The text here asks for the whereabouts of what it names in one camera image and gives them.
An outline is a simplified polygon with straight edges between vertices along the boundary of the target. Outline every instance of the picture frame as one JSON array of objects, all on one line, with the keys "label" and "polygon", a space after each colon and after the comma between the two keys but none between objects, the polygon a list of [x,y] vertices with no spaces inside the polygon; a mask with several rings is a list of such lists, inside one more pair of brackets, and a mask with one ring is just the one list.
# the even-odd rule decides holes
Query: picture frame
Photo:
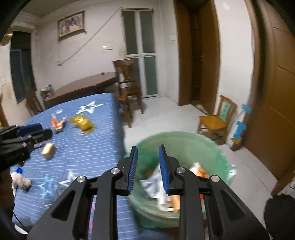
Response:
[{"label": "picture frame", "polygon": [[77,12],[58,20],[58,41],[85,33],[85,11]]}]

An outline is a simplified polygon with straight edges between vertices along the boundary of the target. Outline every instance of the brown wooden table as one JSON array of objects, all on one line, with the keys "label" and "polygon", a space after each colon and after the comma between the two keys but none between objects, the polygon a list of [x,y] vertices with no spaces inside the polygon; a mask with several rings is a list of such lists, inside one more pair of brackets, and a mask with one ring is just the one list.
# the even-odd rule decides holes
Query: brown wooden table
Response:
[{"label": "brown wooden table", "polygon": [[45,99],[46,109],[55,105],[65,103],[74,99],[104,93],[104,89],[118,82],[119,78],[115,72],[106,72],[104,75],[79,79],[54,91],[54,97]]}]

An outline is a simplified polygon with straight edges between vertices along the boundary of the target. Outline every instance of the dark window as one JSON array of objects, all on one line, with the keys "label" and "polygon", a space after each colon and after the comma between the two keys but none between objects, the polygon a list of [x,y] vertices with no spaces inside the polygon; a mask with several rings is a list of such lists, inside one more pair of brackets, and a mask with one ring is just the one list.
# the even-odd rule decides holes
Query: dark window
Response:
[{"label": "dark window", "polygon": [[14,31],[10,47],[10,69],[17,102],[36,90],[31,62],[31,34]]}]

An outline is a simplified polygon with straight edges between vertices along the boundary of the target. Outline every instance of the white door frame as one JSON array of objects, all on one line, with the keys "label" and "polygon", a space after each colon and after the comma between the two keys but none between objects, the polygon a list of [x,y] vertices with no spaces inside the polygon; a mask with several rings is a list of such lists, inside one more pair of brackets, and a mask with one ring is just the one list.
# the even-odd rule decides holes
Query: white door frame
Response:
[{"label": "white door frame", "polygon": [[[137,43],[137,54],[127,54],[127,45],[126,45],[126,37],[125,37],[125,24],[124,24],[124,16],[122,14],[122,25],[123,25],[123,36],[125,42],[125,52],[126,58],[138,58],[138,66],[139,66],[139,76],[140,76],[140,85],[142,97],[154,97],[159,96],[159,94],[147,94],[147,85],[146,85],[146,77],[145,77],[145,57],[155,57],[156,63],[156,71],[157,71],[157,61],[156,61],[156,53],[143,53],[143,42],[142,42],[142,31],[141,31],[141,19],[140,12],[150,11],[153,12],[153,9],[122,9],[122,11],[134,12],[135,13],[135,31],[136,31],[136,43]],[[153,32],[154,32],[154,17],[152,15],[152,24],[153,24]]]}]

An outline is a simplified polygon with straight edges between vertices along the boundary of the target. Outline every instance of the blue tablecloth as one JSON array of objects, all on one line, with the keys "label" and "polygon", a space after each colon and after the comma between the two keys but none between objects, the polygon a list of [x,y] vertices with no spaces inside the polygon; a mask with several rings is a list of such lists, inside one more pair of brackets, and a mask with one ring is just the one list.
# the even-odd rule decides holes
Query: blue tablecloth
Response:
[{"label": "blue tablecloth", "polygon": [[[45,160],[42,148],[35,149],[25,162],[23,176],[32,181],[28,192],[16,192],[14,212],[21,223],[30,229],[54,200],[80,175],[88,178],[100,176],[115,167],[124,157],[124,130],[118,106],[111,93],[97,94],[52,107],[34,117],[28,124],[41,123],[43,129],[51,127],[51,116],[56,113],[58,120],[83,114],[96,126],[88,135],[67,122],[61,133],[54,133],[52,142],[56,146],[54,157]],[[137,227],[126,197],[117,198],[119,239],[137,237]]]}]

